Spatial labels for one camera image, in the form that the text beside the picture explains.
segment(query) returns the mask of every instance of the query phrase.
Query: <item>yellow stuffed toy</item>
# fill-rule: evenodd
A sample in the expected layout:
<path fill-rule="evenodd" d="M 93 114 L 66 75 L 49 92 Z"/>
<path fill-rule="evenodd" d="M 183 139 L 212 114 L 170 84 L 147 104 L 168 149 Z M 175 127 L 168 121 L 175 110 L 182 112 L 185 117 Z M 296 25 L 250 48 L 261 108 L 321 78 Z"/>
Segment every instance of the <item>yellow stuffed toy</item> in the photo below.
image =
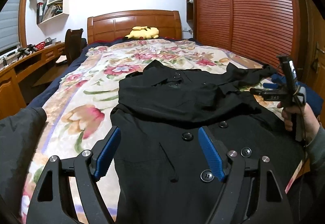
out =
<path fill-rule="evenodd" d="M 139 40 L 151 39 L 151 38 L 158 38 L 159 37 L 159 30 L 155 27 L 148 28 L 147 26 L 136 26 L 132 28 L 133 30 L 129 35 L 126 37 L 128 39 L 135 38 Z"/>

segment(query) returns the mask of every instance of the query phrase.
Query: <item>red basket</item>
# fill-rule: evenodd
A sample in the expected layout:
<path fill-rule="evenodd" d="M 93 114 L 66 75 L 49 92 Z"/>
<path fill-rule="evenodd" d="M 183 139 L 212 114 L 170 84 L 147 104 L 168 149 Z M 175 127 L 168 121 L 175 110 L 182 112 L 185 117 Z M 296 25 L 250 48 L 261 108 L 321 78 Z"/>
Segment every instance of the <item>red basket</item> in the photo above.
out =
<path fill-rule="evenodd" d="M 36 48 L 37 48 L 38 51 L 39 50 L 42 50 L 44 48 L 44 46 L 45 46 L 45 42 L 40 42 L 39 44 L 37 44 L 35 46 L 36 46 Z"/>

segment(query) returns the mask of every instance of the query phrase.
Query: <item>wooden chair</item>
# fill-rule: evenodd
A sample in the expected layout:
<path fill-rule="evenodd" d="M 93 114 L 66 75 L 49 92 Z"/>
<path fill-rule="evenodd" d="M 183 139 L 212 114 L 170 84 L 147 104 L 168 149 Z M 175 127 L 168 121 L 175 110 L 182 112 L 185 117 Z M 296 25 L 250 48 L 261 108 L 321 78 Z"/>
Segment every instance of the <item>wooden chair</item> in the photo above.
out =
<path fill-rule="evenodd" d="M 68 65 L 70 65 L 81 54 L 81 36 L 83 29 L 68 29 L 65 34 L 64 52 L 67 56 Z"/>

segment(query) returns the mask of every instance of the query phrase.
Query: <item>wooden headboard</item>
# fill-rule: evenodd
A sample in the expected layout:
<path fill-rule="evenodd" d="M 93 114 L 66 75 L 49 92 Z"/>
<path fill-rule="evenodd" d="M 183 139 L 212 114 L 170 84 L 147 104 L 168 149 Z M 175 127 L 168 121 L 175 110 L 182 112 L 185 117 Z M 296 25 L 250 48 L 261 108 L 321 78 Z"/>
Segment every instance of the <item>wooden headboard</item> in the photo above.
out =
<path fill-rule="evenodd" d="M 137 10 L 89 17 L 87 21 L 88 43 L 112 41 L 126 36 L 135 26 L 157 27 L 159 36 L 182 38 L 178 11 Z"/>

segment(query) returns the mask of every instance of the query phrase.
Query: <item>floral bedspread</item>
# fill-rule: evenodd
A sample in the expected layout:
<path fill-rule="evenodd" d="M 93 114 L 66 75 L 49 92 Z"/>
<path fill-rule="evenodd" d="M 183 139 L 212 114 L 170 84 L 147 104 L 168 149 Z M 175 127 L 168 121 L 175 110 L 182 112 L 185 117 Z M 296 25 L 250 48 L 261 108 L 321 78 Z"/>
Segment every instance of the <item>floral bedspread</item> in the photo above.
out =
<path fill-rule="evenodd" d="M 163 39 L 131 41 L 111 47 L 91 48 L 81 66 L 66 75 L 59 89 L 45 103 L 47 123 L 31 161 L 23 190 L 21 216 L 23 223 L 31 196 L 42 170 L 52 155 L 60 159 L 77 156 L 103 139 L 112 127 L 109 115 L 118 103 L 119 80 L 128 73 L 142 71 L 152 60 L 176 69 L 200 68 L 222 74 L 229 62 L 239 68 L 259 68 L 261 65 L 237 56 L 227 50 L 197 46 L 183 40 L 170 42 Z M 256 87 L 261 88 L 262 80 Z M 276 102 L 257 101 L 281 117 Z M 88 223 L 82 209 L 75 178 L 70 178 L 71 192 L 79 221 Z M 104 202 L 116 218 L 120 194 L 114 162 L 98 183 Z"/>

